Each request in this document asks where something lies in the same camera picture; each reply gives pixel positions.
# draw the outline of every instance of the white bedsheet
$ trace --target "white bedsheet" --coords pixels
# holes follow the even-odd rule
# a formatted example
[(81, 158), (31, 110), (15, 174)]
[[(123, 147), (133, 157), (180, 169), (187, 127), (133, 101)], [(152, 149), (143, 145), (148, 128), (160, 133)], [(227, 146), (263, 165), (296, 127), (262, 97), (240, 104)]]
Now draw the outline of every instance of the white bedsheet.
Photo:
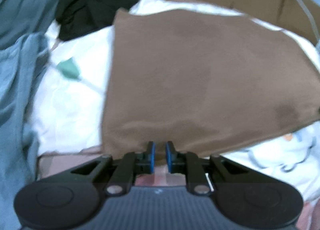
[[(205, 3), (165, 0), (140, 0), (130, 13), (148, 15), (173, 9), (222, 16), (242, 15)], [(258, 19), (252, 21), (292, 37), (320, 71), (319, 54), (309, 41)], [(58, 30), (55, 22), (48, 29), (50, 46), (54, 44)], [(78, 153), (101, 144), (100, 122), (112, 63), (113, 31), (112, 27), (107, 27), (60, 43), (52, 51), (51, 65), (39, 86), (30, 117), (39, 135), (39, 155), (46, 152)], [(74, 68), (80, 72), (78, 79), (66, 78), (57, 70), (59, 63), (70, 58)], [(313, 199), (320, 195), (317, 192), (320, 189), (319, 132), (320, 126), (315, 123), (294, 133), (290, 141), (280, 137), (225, 156), (289, 182), (300, 190), (306, 200)]]

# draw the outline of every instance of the brown cloth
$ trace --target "brown cloth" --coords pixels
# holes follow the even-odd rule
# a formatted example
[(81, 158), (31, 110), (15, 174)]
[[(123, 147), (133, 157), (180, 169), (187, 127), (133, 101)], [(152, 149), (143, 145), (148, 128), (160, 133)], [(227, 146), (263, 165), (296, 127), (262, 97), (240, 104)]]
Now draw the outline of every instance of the brown cloth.
[(247, 17), (121, 12), (103, 149), (154, 141), (163, 161), (169, 140), (203, 157), (278, 137), (319, 120), (319, 78), (294, 40)]

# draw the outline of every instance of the blue towel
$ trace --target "blue towel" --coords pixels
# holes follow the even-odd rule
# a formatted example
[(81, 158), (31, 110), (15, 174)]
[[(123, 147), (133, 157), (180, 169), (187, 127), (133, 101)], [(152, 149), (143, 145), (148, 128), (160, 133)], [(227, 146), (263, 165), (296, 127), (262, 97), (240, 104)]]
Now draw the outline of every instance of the blue towel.
[(45, 72), (43, 34), (24, 35), (0, 51), (0, 229), (16, 230), (16, 193), (36, 179), (38, 140), (25, 121), (28, 104)]
[(25, 34), (46, 32), (59, 0), (0, 0), (0, 50)]

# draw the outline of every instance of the crumpled fabric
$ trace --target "crumpled fabric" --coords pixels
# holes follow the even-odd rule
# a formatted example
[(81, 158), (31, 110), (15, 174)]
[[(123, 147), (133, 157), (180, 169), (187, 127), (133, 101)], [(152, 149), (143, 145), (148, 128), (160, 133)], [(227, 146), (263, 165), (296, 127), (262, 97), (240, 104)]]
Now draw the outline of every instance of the crumpled fabric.
[(55, 18), (59, 39), (69, 41), (113, 24), (119, 8), (129, 10), (139, 0), (59, 0)]
[(20, 223), (16, 193), (36, 179), (38, 139), (25, 121), (49, 57), (44, 34), (24, 35), (0, 51), (0, 229)]
[(58, 0), (0, 0), (0, 50), (25, 34), (45, 33), (54, 20)]

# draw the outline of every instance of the round black disc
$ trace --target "round black disc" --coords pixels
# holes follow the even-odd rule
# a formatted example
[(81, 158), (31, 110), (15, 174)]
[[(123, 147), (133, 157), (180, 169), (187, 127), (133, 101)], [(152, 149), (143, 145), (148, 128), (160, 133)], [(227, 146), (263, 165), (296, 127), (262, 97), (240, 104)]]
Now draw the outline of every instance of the round black disc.
[(69, 229), (90, 219), (100, 205), (91, 183), (41, 183), (23, 188), (14, 209), (23, 226), (32, 229)]
[(298, 220), (300, 193), (285, 183), (227, 183), (219, 187), (217, 205), (231, 221), (255, 229), (277, 229)]

